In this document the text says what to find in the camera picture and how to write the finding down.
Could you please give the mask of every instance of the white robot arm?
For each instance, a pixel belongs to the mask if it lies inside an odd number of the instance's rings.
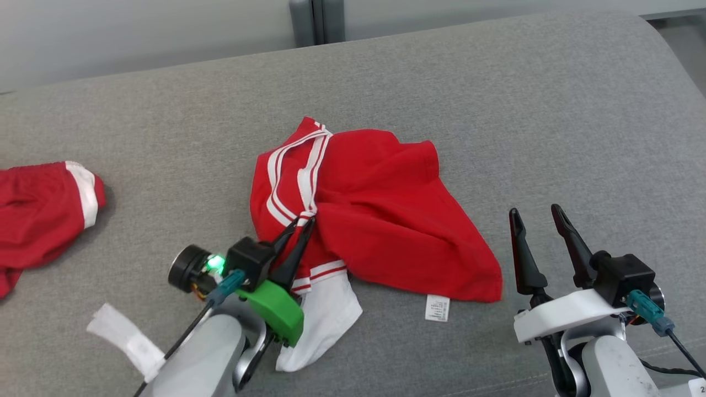
[[[674,324],[664,317],[664,296],[654,284],[654,271],[633,255],[611,258],[591,253],[560,206],[551,207],[575,269],[574,283],[582,290],[553,299],[525,241],[520,213],[510,211],[517,291],[531,295],[531,309],[515,316],[520,343],[542,342],[556,392],[560,397],[706,396],[703,370],[678,342]],[[626,325],[650,322],[660,336],[670,336],[696,371],[651,369],[692,374],[687,385],[659,390],[626,342]]]

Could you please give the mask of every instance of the white wall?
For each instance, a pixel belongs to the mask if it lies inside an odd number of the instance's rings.
[[[345,0],[346,40],[546,11],[611,8],[643,16],[704,7],[706,0]]]
[[[0,0],[0,93],[293,47],[287,0]]]

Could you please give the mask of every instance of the black cable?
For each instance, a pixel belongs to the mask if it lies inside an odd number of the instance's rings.
[[[651,365],[650,363],[648,363],[647,361],[644,361],[643,359],[640,359],[640,362],[642,363],[642,365],[645,366],[645,368],[651,369],[652,371],[655,371],[655,372],[661,372],[662,374],[691,375],[694,377],[700,377],[699,373],[694,371],[693,369],[655,367],[654,365]]]
[[[179,349],[179,346],[181,346],[182,343],[184,343],[184,340],[186,339],[187,336],[193,331],[194,328],[198,325],[198,323],[201,322],[201,319],[208,313],[208,310],[213,307],[213,301],[208,301],[206,305],[204,306],[203,309],[201,309],[201,312],[196,316],[196,318],[191,322],[189,327],[184,331],[184,333],[179,336],[179,339],[176,340],[176,343],[172,345],[172,347],[164,354],[164,360],[168,360],[176,351]],[[147,387],[147,382],[142,382],[140,387],[137,389],[133,397],[138,397],[142,392],[145,390],[145,387]]]
[[[689,354],[688,350],[686,350],[684,345],[681,344],[681,342],[679,341],[679,338],[677,338],[676,335],[674,335],[674,331],[672,331],[671,329],[667,329],[665,332],[667,335],[669,335],[669,337],[671,338],[672,342],[674,342],[676,347],[679,348],[679,350],[681,350],[681,352],[684,354],[686,359],[689,360],[689,362],[694,366],[694,368],[696,368],[696,371],[698,372],[699,377],[706,379],[706,372],[704,372],[704,370],[701,368],[701,366],[699,366],[699,363],[696,362],[696,360],[694,360],[694,357],[691,357],[691,354]]]

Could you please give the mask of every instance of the teal connector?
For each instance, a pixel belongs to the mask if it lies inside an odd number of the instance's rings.
[[[206,302],[209,302],[212,306],[222,304],[225,298],[243,285],[244,281],[245,273],[240,269],[236,269],[224,278],[215,290],[206,296]]]
[[[630,307],[635,314],[644,318],[650,325],[657,335],[664,337],[668,335],[668,331],[674,329],[674,322],[668,317],[664,316],[664,310],[662,310],[656,303],[654,303],[650,297],[645,295],[640,290],[632,290],[628,294],[628,299],[626,304]]]
[[[647,320],[650,324],[654,324],[655,321],[664,317],[664,310],[660,309],[650,297],[640,290],[630,291],[626,304],[633,312]]]

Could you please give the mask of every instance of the gray floor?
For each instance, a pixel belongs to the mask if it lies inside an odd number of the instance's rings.
[[[652,25],[674,51],[684,69],[706,96],[706,13],[669,18]]]

